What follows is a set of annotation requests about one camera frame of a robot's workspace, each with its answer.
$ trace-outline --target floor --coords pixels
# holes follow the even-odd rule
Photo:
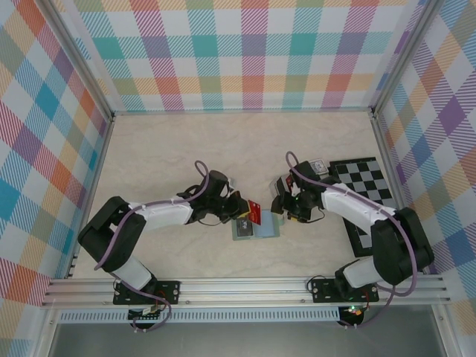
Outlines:
[[[366,112],[237,113],[117,117],[91,214],[111,196],[149,202],[202,177],[193,162],[235,180],[247,199],[271,206],[269,183],[288,171],[284,155],[325,161],[376,156]],[[206,222],[216,222],[209,216]],[[287,221],[278,238],[233,241],[231,223],[173,226],[141,236],[134,255],[157,277],[280,277],[334,274],[353,259],[342,218]],[[105,277],[81,251],[74,277]]]

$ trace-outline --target chessboard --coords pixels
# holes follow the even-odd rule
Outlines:
[[[390,189],[376,158],[331,161],[329,174],[340,179],[351,190],[380,205],[396,208]],[[372,255],[372,238],[353,223],[344,219],[350,244],[356,257]]]

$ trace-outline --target black mounting plate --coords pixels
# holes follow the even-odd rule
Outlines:
[[[309,282],[309,289],[312,292],[312,302],[314,303],[366,303],[368,294],[368,300],[370,303],[376,303],[379,301],[379,292],[372,292],[373,284],[362,286],[360,289],[355,290],[348,300],[342,298],[338,290],[335,287],[335,279],[312,279]]]
[[[155,299],[136,294],[126,288],[122,283],[115,284],[114,305],[154,305]],[[176,280],[160,280],[155,284],[155,292],[160,298],[167,300],[170,305],[179,303],[180,282]]]

